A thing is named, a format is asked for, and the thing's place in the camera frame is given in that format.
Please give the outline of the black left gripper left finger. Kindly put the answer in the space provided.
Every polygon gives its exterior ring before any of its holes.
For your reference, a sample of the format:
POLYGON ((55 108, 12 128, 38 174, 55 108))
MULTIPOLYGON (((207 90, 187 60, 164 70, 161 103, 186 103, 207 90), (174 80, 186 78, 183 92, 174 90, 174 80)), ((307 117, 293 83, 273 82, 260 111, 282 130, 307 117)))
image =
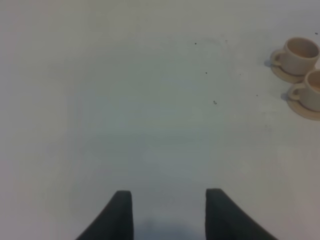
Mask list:
POLYGON ((78 240, 133 240, 134 219, 132 194, 117 191, 78 240))

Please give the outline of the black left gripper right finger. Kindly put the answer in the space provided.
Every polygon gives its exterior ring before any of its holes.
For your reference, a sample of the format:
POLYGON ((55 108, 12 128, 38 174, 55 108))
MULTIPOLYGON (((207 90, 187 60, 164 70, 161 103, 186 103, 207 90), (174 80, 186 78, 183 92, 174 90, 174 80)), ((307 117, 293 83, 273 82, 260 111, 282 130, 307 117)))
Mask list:
POLYGON ((205 238, 207 240, 274 240, 219 188, 205 192, 205 238))

